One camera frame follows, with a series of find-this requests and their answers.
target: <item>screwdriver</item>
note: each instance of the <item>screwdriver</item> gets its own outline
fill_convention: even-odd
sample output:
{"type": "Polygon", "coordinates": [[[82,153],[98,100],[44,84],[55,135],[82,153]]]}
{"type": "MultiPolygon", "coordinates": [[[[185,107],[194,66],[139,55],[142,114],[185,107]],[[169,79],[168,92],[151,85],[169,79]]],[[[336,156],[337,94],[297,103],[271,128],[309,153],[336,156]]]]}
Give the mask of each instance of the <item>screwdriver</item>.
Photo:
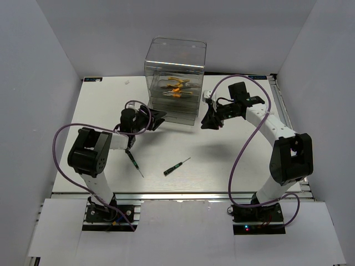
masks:
{"type": "Polygon", "coordinates": [[[131,154],[131,152],[129,150],[126,150],[126,154],[130,158],[131,162],[134,164],[135,168],[140,172],[140,174],[144,178],[144,176],[143,176],[142,172],[139,170],[139,166],[138,166],[137,162],[135,161],[135,159],[134,159],[133,155],[131,154]]]}
{"type": "Polygon", "coordinates": [[[179,168],[184,162],[186,162],[187,160],[191,159],[191,157],[187,158],[185,161],[183,162],[179,162],[177,165],[173,166],[172,168],[169,168],[168,170],[164,171],[164,176],[167,176],[168,174],[170,174],[171,172],[173,172],[175,169],[179,168]]]}

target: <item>green screwdriver handle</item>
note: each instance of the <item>green screwdriver handle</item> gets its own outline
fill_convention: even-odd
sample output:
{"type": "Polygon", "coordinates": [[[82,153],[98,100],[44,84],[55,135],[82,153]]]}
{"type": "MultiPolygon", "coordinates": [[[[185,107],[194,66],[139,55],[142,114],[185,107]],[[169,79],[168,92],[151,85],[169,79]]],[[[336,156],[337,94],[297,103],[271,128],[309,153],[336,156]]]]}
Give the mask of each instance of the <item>green screwdriver handle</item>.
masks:
{"type": "Polygon", "coordinates": [[[132,162],[132,163],[134,164],[134,166],[137,168],[138,165],[137,165],[137,163],[136,163],[136,161],[135,161],[133,155],[131,154],[131,152],[130,152],[129,150],[126,150],[125,152],[126,152],[126,154],[128,155],[128,157],[130,158],[131,162],[132,162]]]}
{"type": "Polygon", "coordinates": [[[172,168],[169,168],[168,170],[164,171],[164,176],[167,176],[168,174],[173,172],[173,170],[179,168],[181,165],[182,165],[182,162],[179,162],[177,165],[175,165],[172,168]]]}

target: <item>transparent container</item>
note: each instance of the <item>transparent container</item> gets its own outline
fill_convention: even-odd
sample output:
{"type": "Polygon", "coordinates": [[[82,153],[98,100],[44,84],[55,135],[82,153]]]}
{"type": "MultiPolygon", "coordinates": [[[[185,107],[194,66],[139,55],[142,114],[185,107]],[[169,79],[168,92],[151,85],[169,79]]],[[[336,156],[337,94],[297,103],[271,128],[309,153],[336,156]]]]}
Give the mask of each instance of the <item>transparent container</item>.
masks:
{"type": "Polygon", "coordinates": [[[149,106],[167,112],[165,121],[194,125],[199,114],[206,46],[196,40],[152,40],[144,65],[149,106]]]}

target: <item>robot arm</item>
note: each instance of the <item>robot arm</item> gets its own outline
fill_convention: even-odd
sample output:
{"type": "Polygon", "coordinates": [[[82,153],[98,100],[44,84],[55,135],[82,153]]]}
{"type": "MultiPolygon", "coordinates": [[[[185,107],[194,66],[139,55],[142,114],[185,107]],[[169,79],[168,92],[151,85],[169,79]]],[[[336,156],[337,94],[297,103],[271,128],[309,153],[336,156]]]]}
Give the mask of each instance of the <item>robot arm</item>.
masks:
{"type": "MultiPolygon", "coordinates": [[[[151,121],[147,130],[154,131],[165,121],[163,117],[166,113],[153,109],[150,109],[150,113],[151,121]]],[[[78,137],[68,155],[68,165],[74,168],[91,191],[111,206],[116,207],[116,199],[104,173],[109,150],[128,151],[135,142],[134,134],[145,128],[148,121],[149,112],[142,105],[137,110],[129,107],[121,112],[120,124],[115,129],[119,128],[120,132],[128,133],[129,136],[124,133],[98,132],[88,127],[78,131],[78,137]]],[[[103,206],[95,197],[89,197],[88,200],[105,221],[115,217],[113,210],[103,206]]]]}
{"type": "MultiPolygon", "coordinates": [[[[224,120],[238,116],[258,126],[265,117],[265,102],[258,96],[250,97],[244,82],[228,88],[233,101],[226,105],[212,99],[210,91],[204,92],[209,109],[202,120],[202,129],[218,130],[223,127],[224,120]]],[[[297,181],[313,172],[312,140],[308,134],[296,133],[273,114],[269,114],[260,132],[273,146],[269,165],[271,175],[253,196],[252,204],[280,198],[297,181]]]]}

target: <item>white table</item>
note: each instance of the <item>white table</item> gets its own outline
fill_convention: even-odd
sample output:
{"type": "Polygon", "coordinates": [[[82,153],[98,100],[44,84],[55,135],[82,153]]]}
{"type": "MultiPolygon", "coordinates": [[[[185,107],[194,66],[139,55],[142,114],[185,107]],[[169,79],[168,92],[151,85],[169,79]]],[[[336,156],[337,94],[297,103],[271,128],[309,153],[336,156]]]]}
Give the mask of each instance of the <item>white table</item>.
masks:
{"type": "MultiPolygon", "coordinates": [[[[224,76],[205,76],[202,90],[212,90],[224,76]]],[[[244,81],[251,96],[263,92],[251,81],[231,78],[224,81],[217,90],[219,97],[229,98],[227,86],[244,81]]],[[[278,116],[268,80],[258,81],[272,99],[271,111],[278,116]]],[[[119,123],[120,113],[129,100],[148,103],[145,77],[104,77],[100,82],[84,82],[72,122],[81,122],[113,129],[119,123]]],[[[123,150],[110,151],[105,174],[114,192],[226,192],[233,162],[243,144],[255,129],[243,118],[225,121],[220,130],[200,129],[207,105],[200,104],[199,117],[195,126],[165,122],[155,132],[136,137],[131,149],[145,178],[142,178],[123,150]],[[191,159],[167,177],[163,172],[171,166],[191,159]]],[[[65,143],[60,167],[75,182],[84,185],[83,180],[67,164],[67,156],[76,137],[78,127],[71,127],[65,143]]],[[[270,175],[272,147],[258,133],[244,152],[235,171],[232,190],[255,192],[270,175]]],[[[298,184],[290,191],[299,191],[298,184]]],[[[53,192],[82,192],[66,181],[59,173],[53,192]]]]}

